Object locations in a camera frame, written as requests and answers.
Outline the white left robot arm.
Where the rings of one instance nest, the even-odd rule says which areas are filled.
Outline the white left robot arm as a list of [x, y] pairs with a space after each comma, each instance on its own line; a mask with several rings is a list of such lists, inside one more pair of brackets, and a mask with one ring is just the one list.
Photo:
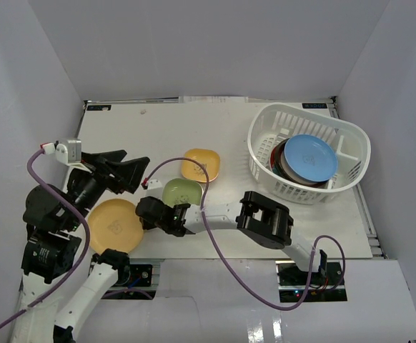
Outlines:
[[87, 255], [91, 230], [86, 221], [105, 191], [133, 194], [149, 157], [125, 160], [124, 150], [88, 154], [75, 152], [65, 160], [74, 165], [63, 192], [36, 174], [33, 164], [45, 154], [34, 153], [27, 170], [37, 182], [26, 198], [27, 230], [21, 269], [21, 304], [11, 334], [13, 342], [75, 342], [82, 325], [107, 290], [126, 283], [132, 269], [129, 248], [106, 248], [94, 260], [86, 281], [69, 302], [63, 285]]

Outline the yellow square panda dish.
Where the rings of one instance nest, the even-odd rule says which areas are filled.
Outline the yellow square panda dish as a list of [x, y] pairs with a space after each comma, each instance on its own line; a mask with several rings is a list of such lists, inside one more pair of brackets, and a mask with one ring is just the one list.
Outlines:
[[[185, 152], [184, 157], [201, 164], [208, 173], [210, 182], [218, 177], [221, 160], [217, 152], [209, 149], [190, 149]], [[185, 179], [201, 183], [206, 182], [202, 168], [198, 164], [187, 160], [182, 161], [181, 174]]]

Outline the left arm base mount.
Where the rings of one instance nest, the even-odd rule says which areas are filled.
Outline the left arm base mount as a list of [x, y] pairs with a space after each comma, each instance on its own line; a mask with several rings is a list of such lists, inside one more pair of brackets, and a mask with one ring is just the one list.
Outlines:
[[156, 291], [152, 290], [152, 275], [152, 264], [130, 264], [102, 299], [153, 300]]

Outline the yellow round plate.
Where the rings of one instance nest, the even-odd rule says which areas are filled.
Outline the yellow round plate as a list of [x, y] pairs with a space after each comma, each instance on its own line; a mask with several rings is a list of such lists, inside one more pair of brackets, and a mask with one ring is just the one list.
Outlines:
[[87, 218], [91, 234], [89, 246], [97, 254], [107, 249], [130, 253], [137, 248], [144, 230], [135, 209], [125, 199], [110, 199], [91, 210]]

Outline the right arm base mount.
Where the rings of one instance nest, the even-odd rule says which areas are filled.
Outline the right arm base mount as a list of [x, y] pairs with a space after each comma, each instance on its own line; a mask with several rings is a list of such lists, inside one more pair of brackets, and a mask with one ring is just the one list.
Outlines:
[[[302, 272], [295, 263], [277, 263], [279, 300], [281, 303], [295, 303], [302, 298], [307, 281], [307, 273]], [[331, 290], [340, 280], [342, 268], [339, 262], [329, 262], [325, 275], [312, 274], [309, 291], [304, 302], [346, 302], [345, 281]]]

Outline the green square panda dish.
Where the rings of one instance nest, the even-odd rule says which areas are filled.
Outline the green square panda dish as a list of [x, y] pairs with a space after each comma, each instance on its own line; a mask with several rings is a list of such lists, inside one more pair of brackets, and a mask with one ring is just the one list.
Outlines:
[[162, 201], [171, 207], [179, 204], [200, 205], [202, 195], [202, 186], [196, 181], [176, 178], [164, 186]]

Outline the dark red rimmed round plate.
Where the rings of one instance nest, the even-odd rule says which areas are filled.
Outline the dark red rimmed round plate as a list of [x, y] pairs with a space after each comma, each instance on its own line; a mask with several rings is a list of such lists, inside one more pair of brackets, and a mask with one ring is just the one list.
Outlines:
[[282, 155], [282, 148], [284, 147], [285, 143], [287, 142], [287, 140], [283, 140], [280, 143], [278, 143], [278, 145], [273, 148], [271, 154], [270, 154], [270, 167], [271, 170], [273, 171], [273, 173], [279, 177], [282, 177], [284, 179], [288, 179], [289, 180], [289, 176], [287, 175], [287, 173], [284, 171], [284, 169], [282, 168], [281, 165], [281, 155]]

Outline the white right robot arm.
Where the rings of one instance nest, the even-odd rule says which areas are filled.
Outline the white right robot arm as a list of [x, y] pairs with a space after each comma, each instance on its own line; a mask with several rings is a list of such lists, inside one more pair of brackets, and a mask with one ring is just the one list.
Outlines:
[[239, 202], [207, 208], [191, 204], [173, 207], [147, 196], [138, 202], [136, 215], [143, 229], [159, 228], [184, 237], [214, 230], [237, 230], [266, 249], [284, 252], [302, 271], [303, 279], [317, 285], [327, 278], [327, 254], [294, 228], [289, 208], [258, 192], [248, 191]]

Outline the light blue round plate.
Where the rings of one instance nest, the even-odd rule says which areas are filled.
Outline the light blue round plate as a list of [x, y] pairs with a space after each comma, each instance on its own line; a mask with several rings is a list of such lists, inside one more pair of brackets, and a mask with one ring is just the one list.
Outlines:
[[296, 175], [310, 182], [326, 182], [338, 169], [333, 148], [309, 134], [299, 134], [288, 139], [284, 145], [284, 158]]

